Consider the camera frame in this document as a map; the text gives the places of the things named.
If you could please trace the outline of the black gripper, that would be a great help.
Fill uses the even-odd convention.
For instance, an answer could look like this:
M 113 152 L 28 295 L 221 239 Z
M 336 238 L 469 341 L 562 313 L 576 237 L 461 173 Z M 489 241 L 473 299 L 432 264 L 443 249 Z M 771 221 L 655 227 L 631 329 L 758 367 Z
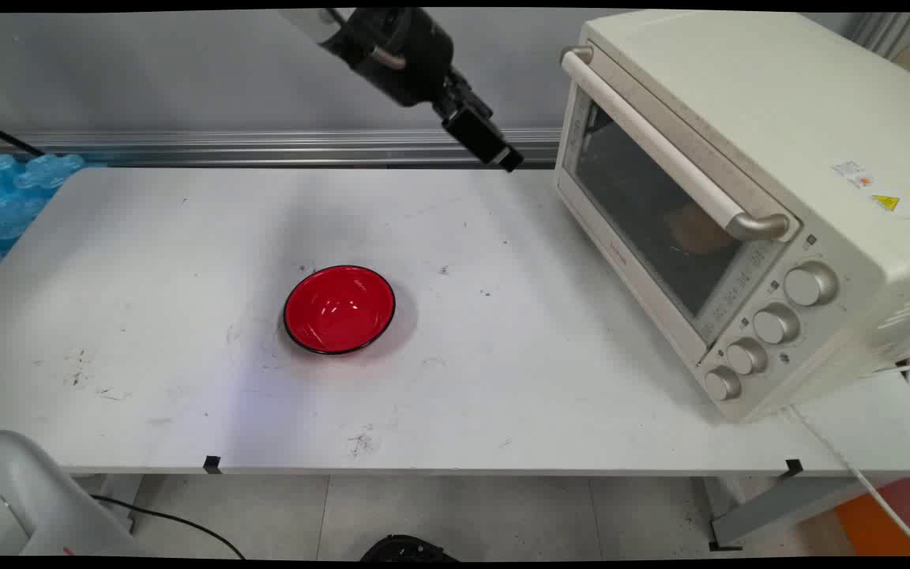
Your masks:
M 326 8 L 338 30 L 325 42 L 329 53 L 395 104 L 455 109 L 444 130 L 479 162 L 513 172 L 524 157 L 490 120 L 494 111 L 453 68 L 451 36 L 423 8 L 355 8 L 348 15 Z

